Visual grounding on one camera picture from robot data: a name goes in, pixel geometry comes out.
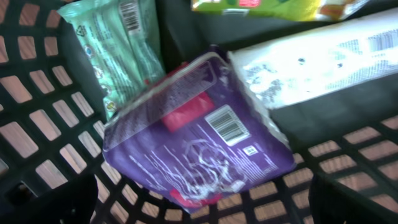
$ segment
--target plastic wrapper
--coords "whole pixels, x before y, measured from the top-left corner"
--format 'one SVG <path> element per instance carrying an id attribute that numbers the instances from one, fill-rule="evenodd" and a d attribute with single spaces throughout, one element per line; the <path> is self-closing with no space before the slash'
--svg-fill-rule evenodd
<path id="1" fill-rule="evenodd" d="M 369 0 L 192 0 L 192 10 L 222 15 L 268 16 L 292 21 L 338 21 Z"/>
<path id="2" fill-rule="evenodd" d="M 230 52 L 248 95 L 266 109 L 398 72 L 398 9 Z"/>
<path id="3" fill-rule="evenodd" d="M 108 121 L 104 158 L 194 212 L 295 167 L 286 142 L 251 113 L 229 65 L 208 52 Z"/>
<path id="4" fill-rule="evenodd" d="M 154 0 L 82 0 L 58 13 L 93 66 L 108 119 L 165 75 Z"/>

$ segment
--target yellow package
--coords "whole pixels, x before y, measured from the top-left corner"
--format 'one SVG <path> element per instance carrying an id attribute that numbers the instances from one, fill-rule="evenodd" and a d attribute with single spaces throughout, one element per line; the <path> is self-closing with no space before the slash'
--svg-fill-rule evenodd
<path id="1" fill-rule="evenodd" d="M 221 15 L 279 17 L 292 21 L 338 21 L 369 0 L 192 0 L 192 10 Z"/>

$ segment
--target white package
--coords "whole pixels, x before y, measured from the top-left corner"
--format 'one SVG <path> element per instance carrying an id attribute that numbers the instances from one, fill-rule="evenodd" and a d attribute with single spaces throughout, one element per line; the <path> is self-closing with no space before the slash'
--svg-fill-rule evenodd
<path id="1" fill-rule="evenodd" d="M 245 89 L 277 109 L 398 72 L 398 8 L 235 52 Z"/>

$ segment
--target pink label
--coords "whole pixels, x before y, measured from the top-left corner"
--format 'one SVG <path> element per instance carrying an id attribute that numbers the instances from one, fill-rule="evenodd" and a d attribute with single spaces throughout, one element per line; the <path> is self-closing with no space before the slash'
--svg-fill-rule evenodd
<path id="1" fill-rule="evenodd" d="M 203 199 L 199 201 L 186 200 L 181 196 L 180 192 L 178 192 L 178 190 L 175 189 L 170 191 L 170 195 L 173 198 L 175 198 L 179 203 L 181 203 L 183 206 L 188 208 L 197 208 L 197 207 L 203 207 L 205 205 L 215 204 L 219 199 L 223 197 L 221 194 L 218 194 L 211 199 Z"/>
<path id="2" fill-rule="evenodd" d="M 202 92 L 192 100 L 173 110 L 162 118 L 163 123 L 174 132 L 189 122 L 203 116 L 214 108 L 214 104 L 206 92 Z"/>
<path id="3" fill-rule="evenodd" d="M 261 0 L 239 0 L 239 6 L 241 7 L 258 7 Z"/>

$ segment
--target mint green package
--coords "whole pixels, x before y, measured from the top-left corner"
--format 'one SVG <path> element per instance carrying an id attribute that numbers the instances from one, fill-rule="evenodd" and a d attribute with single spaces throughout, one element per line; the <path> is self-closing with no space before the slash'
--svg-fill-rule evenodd
<path id="1" fill-rule="evenodd" d="M 107 119 L 164 77 L 154 0 L 82 0 L 58 13 L 72 24 L 106 92 Z"/>

